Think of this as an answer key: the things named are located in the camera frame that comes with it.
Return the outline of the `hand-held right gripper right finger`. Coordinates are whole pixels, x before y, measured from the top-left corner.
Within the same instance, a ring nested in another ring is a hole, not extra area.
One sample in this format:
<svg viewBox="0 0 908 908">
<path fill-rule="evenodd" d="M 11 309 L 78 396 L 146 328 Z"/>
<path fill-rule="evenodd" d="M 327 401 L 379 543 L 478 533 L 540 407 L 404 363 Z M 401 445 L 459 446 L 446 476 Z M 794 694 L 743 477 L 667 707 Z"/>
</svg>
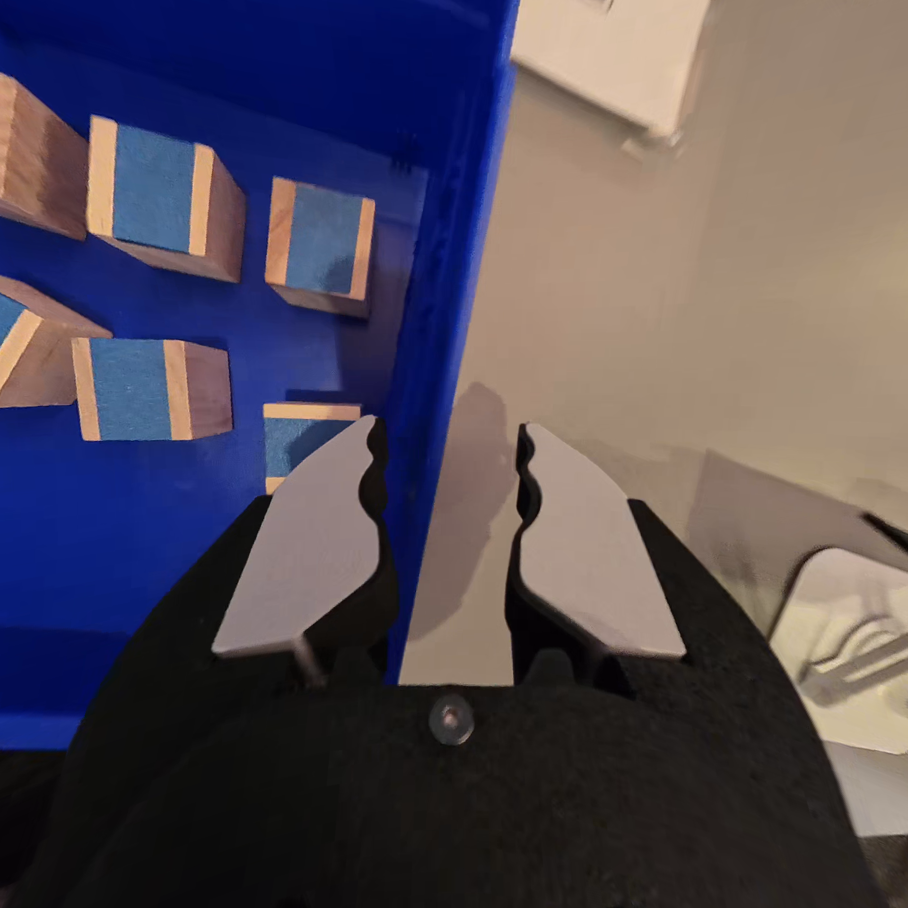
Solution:
<svg viewBox="0 0 908 908">
<path fill-rule="evenodd" d="M 584 648 L 680 660 L 675 623 L 630 498 L 536 422 L 518 430 L 516 531 L 507 591 Z"/>
</svg>

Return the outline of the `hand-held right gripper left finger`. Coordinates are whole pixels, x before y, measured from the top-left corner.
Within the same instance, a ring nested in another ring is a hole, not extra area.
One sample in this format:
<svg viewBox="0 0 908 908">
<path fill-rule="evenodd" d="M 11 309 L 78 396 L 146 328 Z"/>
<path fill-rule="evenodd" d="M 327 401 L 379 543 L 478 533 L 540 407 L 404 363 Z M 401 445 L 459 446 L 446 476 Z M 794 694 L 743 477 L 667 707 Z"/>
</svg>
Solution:
<svg viewBox="0 0 908 908">
<path fill-rule="evenodd" d="M 253 541 L 211 652 L 288 654 L 321 686 L 347 655 L 380 680 L 398 618 L 398 571 L 384 518 L 385 421 L 364 416 L 295 467 Z"/>
</svg>

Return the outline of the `blue plastic bin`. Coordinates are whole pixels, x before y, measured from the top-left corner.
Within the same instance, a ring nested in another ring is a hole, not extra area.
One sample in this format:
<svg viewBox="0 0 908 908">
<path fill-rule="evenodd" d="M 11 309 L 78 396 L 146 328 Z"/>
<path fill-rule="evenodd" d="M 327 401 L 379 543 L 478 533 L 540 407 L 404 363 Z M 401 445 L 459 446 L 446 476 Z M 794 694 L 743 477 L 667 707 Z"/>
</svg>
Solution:
<svg viewBox="0 0 908 908">
<path fill-rule="evenodd" d="M 247 199 L 239 284 L 2 219 L 2 275 L 118 338 L 225 349 L 234 428 L 86 442 L 74 405 L 2 410 L 2 744 L 62 749 L 115 654 L 264 490 L 262 406 L 387 421 L 400 673 L 514 88 L 516 2 L 2 2 L 2 74 L 210 145 Z M 271 179 L 377 203 L 367 322 L 264 281 Z"/>
</svg>

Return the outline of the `set of wooden cubes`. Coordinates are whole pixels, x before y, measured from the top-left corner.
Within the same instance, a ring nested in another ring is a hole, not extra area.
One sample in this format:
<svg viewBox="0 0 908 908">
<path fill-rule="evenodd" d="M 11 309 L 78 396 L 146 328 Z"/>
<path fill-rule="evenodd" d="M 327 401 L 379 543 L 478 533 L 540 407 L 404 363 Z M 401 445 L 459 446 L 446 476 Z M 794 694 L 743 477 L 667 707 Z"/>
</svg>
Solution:
<svg viewBox="0 0 908 908">
<path fill-rule="evenodd" d="M 2 218 L 83 242 L 91 234 L 154 269 L 238 284 L 246 198 L 221 158 L 92 115 L 85 140 L 2 74 Z M 376 202 L 274 177 L 264 280 L 290 305 L 367 319 Z M 86 441 L 191 441 L 233 429 L 226 351 L 116 339 L 2 277 L 2 408 L 76 404 Z"/>
</svg>

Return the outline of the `white tablet stand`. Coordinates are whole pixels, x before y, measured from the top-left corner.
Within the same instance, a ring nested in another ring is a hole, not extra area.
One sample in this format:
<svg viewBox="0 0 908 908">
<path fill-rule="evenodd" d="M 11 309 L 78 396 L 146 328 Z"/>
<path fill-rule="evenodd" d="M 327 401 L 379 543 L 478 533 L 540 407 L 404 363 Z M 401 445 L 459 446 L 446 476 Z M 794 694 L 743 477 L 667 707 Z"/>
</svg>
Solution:
<svg viewBox="0 0 908 908">
<path fill-rule="evenodd" d="M 842 549 L 796 573 L 769 644 L 826 742 L 907 751 L 907 573 Z"/>
</svg>

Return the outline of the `white flat packet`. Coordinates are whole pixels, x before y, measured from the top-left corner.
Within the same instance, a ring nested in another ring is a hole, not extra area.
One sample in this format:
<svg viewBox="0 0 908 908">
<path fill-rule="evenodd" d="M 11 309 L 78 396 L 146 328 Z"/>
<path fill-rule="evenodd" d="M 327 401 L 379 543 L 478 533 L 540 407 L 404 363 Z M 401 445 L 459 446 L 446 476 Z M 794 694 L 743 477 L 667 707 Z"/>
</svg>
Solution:
<svg viewBox="0 0 908 908">
<path fill-rule="evenodd" d="M 511 60 L 675 150 L 695 103 L 710 1 L 521 1 Z"/>
</svg>

